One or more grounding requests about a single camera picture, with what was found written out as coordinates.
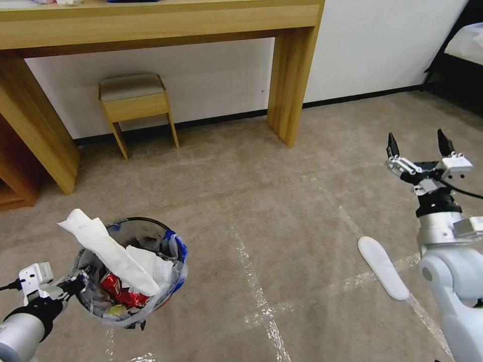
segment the black cable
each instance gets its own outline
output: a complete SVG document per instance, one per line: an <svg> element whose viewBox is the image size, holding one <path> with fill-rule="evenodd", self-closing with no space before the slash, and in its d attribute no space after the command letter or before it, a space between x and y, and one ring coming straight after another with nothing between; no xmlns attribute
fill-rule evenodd
<svg viewBox="0 0 483 362"><path fill-rule="evenodd" d="M22 281L25 281L25 280L20 280L19 278L17 278L17 280L15 280L14 282L11 282L6 286L0 287L0 291L7 290L7 289L22 290Z"/></svg>
<svg viewBox="0 0 483 362"><path fill-rule="evenodd" d="M483 196L482 195L478 195L478 194L474 194L474 193L471 193L469 191L465 191L465 190L462 190L462 189L459 189L449 183L447 183L445 180L442 180L440 178L437 178L437 181L442 183L444 186L447 186L449 187L450 189L456 191L456 192L459 192L460 194L463 194L463 195L467 195L467 196L471 196L471 197L474 197L474 198L477 198L477 199L482 199L483 200Z"/></svg>

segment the desk leg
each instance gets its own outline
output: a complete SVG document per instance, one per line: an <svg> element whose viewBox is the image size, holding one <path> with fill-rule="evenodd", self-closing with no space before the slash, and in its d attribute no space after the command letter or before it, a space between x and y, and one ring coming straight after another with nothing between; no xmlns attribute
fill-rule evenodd
<svg viewBox="0 0 483 362"><path fill-rule="evenodd" d="M287 146L295 144L318 26L281 30L275 38L267 122Z"/></svg>
<svg viewBox="0 0 483 362"><path fill-rule="evenodd" d="M74 190L80 153L25 61L0 52L0 113L66 195Z"/></svg>

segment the wooden stool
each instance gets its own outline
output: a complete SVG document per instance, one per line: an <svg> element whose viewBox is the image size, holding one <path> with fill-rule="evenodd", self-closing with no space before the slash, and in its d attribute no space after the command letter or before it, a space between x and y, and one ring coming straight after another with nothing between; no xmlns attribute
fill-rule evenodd
<svg viewBox="0 0 483 362"><path fill-rule="evenodd" d="M126 143L119 122L166 114L176 148L180 148L171 116L168 92L157 74L137 74L105 79L99 84L99 102L127 160Z"/></svg>

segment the white wall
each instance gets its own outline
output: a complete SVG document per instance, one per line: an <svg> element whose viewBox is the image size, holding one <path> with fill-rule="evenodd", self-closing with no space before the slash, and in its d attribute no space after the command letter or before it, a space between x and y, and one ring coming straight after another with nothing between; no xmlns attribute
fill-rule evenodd
<svg viewBox="0 0 483 362"><path fill-rule="evenodd" d="M419 84L466 0L326 0L306 102ZM29 59L73 138L109 133L99 80L155 72L176 122L264 109L273 39ZM152 126L160 117L123 129Z"/></svg>

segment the red packaging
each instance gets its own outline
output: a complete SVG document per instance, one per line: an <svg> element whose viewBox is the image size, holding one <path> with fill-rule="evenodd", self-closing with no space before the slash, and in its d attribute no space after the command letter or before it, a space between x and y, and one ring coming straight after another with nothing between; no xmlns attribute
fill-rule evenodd
<svg viewBox="0 0 483 362"><path fill-rule="evenodd" d="M107 273L100 282L101 287L114 295L119 303L130 307L142 307L149 297L140 293L130 293L129 288L121 288L121 281L111 272Z"/></svg>
<svg viewBox="0 0 483 362"><path fill-rule="evenodd" d="M142 307L146 304L149 297L141 293L130 293L129 288L121 289L121 293L116 295L118 302L127 304L130 307Z"/></svg>
<svg viewBox="0 0 483 362"><path fill-rule="evenodd" d="M108 291L114 296L121 293L121 281L111 272L108 272L106 275L104 275L99 284L104 290Z"/></svg>

